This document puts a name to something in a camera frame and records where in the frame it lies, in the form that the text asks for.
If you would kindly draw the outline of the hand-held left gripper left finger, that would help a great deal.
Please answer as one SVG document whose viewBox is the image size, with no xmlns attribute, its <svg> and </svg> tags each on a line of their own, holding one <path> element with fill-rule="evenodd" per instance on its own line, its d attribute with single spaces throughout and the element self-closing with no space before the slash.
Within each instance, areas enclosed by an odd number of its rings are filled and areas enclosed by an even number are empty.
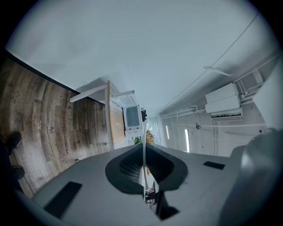
<svg viewBox="0 0 283 226">
<path fill-rule="evenodd" d="M 130 180 L 142 165 L 142 145 L 95 155 L 44 185 L 34 202 L 60 223 L 74 226 L 155 226 L 161 220 Z"/>
</svg>

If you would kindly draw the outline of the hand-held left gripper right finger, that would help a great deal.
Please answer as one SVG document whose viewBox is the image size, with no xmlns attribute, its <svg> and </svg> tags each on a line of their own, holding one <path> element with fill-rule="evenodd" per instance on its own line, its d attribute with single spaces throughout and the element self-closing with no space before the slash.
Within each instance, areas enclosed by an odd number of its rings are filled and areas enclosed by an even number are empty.
<svg viewBox="0 0 283 226">
<path fill-rule="evenodd" d="M 241 147 L 229 157 L 146 146 L 146 164 L 159 185 L 151 226 L 219 226 L 241 164 Z"/>
</svg>

